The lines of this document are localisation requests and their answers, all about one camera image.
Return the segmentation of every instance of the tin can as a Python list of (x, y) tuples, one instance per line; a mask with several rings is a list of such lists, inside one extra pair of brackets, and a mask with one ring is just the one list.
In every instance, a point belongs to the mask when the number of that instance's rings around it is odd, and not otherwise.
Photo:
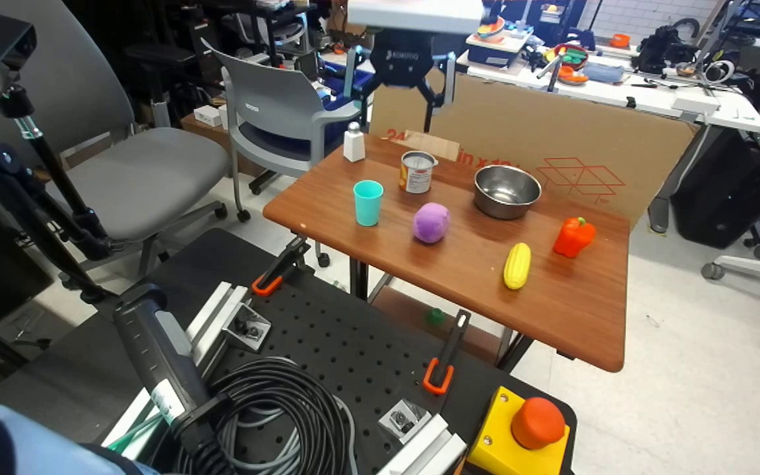
[(411, 150), (400, 157), (400, 187), (409, 193), (426, 193), (430, 189), (432, 169), (438, 160), (427, 152)]

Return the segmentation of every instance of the white desk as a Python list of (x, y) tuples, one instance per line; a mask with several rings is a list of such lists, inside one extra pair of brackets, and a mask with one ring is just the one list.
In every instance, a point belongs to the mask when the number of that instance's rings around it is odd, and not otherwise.
[[(593, 56), (589, 57), (588, 60), (591, 63), (606, 64), (608, 66), (624, 66), (627, 73), (631, 71), (628, 62), (621, 58)], [(514, 84), (519, 87), (542, 89), (546, 88), (547, 84), (550, 83), (549, 73), (541, 79), (536, 78), (536, 73), (530, 71), (527, 63), (520, 58), (516, 59), (509, 69), (500, 69), (500, 67), (468, 62), (468, 52), (466, 51), (459, 57), (457, 63), (468, 66), (468, 75)], [(668, 78), (663, 82), (670, 83), (674, 80), (674, 78)], [(621, 85), (588, 81), (582, 85), (572, 86), (557, 82), (554, 85), (554, 92), (562, 94), (562, 96), (592, 100), (592, 102), (621, 106), (621, 108), (627, 106), (627, 97), (633, 97), (635, 99), (636, 110), (679, 118), (682, 115), (682, 111), (673, 108), (676, 94), (692, 94), (697, 90), (697, 88), (672, 90), (664, 87), (652, 89), (633, 87), (632, 84), (645, 84), (645, 82), (642, 77), (637, 75), (630, 75)], [(760, 132), (760, 116), (747, 98), (735, 92), (721, 90), (715, 90), (714, 95), (720, 102), (720, 108), (709, 114), (708, 118), (703, 117), (702, 114), (697, 116), (697, 121), (748, 132)]]

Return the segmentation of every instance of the salt shaker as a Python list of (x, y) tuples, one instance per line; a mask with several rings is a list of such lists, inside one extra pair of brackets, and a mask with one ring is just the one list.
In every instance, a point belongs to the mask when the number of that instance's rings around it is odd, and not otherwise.
[(362, 136), (360, 124), (353, 121), (344, 133), (344, 158), (350, 162), (359, 162), (365, 158), (365, 137)]

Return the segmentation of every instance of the green object on floor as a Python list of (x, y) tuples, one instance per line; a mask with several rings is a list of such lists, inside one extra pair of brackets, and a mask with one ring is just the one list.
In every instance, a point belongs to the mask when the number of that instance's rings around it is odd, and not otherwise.
[(438, 327), (438, 325), (441, 325), (444, 323), (444, 312), (440, 309), (429, 309), (425, 313), (424, 318), (426, 319), (429, 325), (434, 325), (434, 327)]

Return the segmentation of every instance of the chair backrest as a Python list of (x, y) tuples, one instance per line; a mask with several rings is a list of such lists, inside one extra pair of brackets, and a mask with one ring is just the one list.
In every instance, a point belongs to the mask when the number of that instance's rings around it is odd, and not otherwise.
[(227, 100), (242, 119), (275, 135), (310, 141), (313, 114), (325, 108), (304, 73), (215, 53), (233, 84), (233, 97)]
[[(61, 0), (0, 0), (0, 15), (34, 25), (37, 49), (20, 72), (36, 111), (32, 115), (54, 153), (102, 133), (126, 127), (133, 111), (108, 60)], [(0, 115), (0, 141), (11, 144), (23, 162), (40, 162)]]

